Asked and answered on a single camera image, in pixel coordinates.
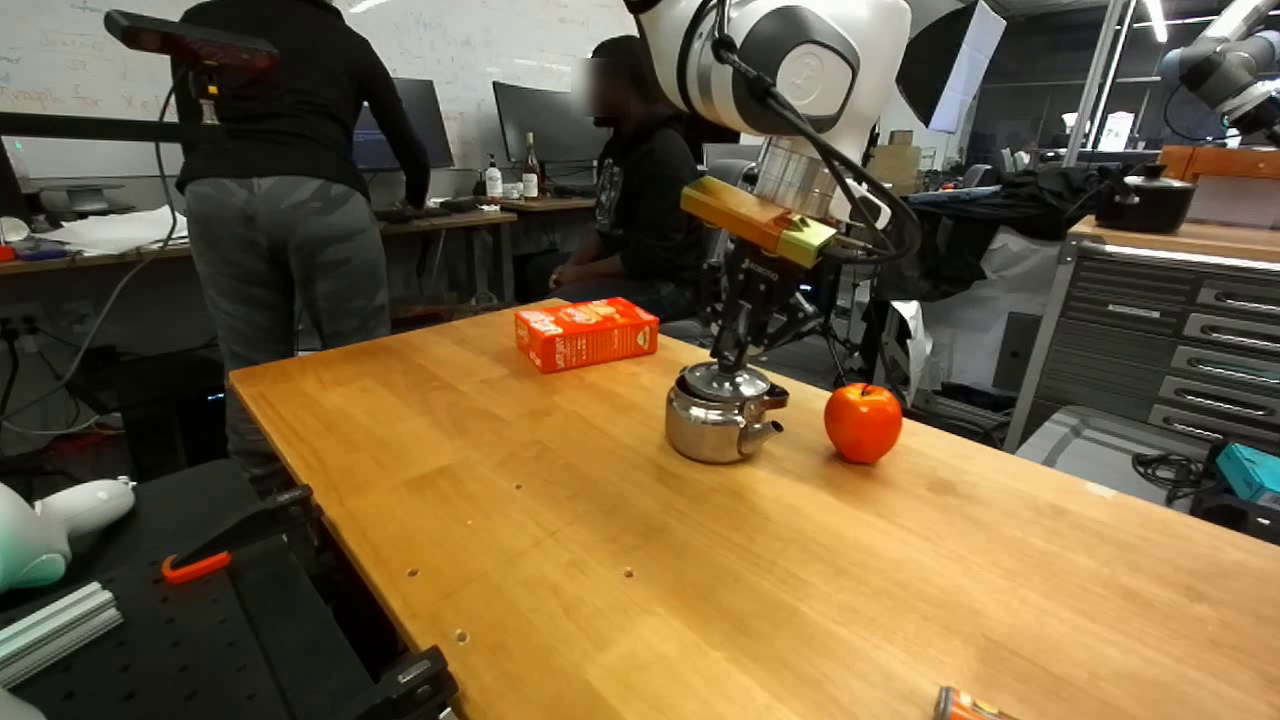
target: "black hair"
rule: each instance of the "black hair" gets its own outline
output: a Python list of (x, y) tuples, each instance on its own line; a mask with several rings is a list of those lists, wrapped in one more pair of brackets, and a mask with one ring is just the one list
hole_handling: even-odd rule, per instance
[(593, 50), (593, 76), (600, 80), (629, 80), (641, 97), (655, 93), (650, 46), (641, 37), (608, 37)]

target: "cabinet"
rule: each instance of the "cabinet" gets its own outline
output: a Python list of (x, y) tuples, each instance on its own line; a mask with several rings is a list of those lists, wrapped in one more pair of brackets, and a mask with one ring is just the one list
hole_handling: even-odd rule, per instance
[(1280, 235), (1073, 227), (1003, 442), (1064, 405), (1280, 447)]

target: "gray pants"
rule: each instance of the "gray pants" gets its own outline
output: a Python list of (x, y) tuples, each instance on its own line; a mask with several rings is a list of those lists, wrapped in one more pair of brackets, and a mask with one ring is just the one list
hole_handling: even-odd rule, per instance
[[(225, 367), (296, 355), (300, 317), (321, 348), (387, 330), (387, 261), (369, 199), (310, 175), (198, 180), (186, 193), (194, 254)], [(229, 391), (229, 453), (274, 447)]]

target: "orange box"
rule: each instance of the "orange box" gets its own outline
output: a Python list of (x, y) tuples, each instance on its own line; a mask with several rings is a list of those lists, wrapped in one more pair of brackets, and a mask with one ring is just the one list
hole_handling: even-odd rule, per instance
[(516, 310), (516, 348), (541, 372), (566, 372), (619, 355), (653, 355), (655, 317), (623, 297), (562, 308), (526, 308)]

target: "silver kettle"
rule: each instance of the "silver kettle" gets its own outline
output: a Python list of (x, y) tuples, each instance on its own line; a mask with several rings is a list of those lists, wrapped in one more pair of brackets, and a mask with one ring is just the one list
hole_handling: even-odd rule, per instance
[(689, 363), (670, 391), (670, 442), (699, 465), (739, 465), (768, 436), (785, 432), (785, 422), (765, 416), (785, 405), (789, 388), (768, 384), (753, 367)]

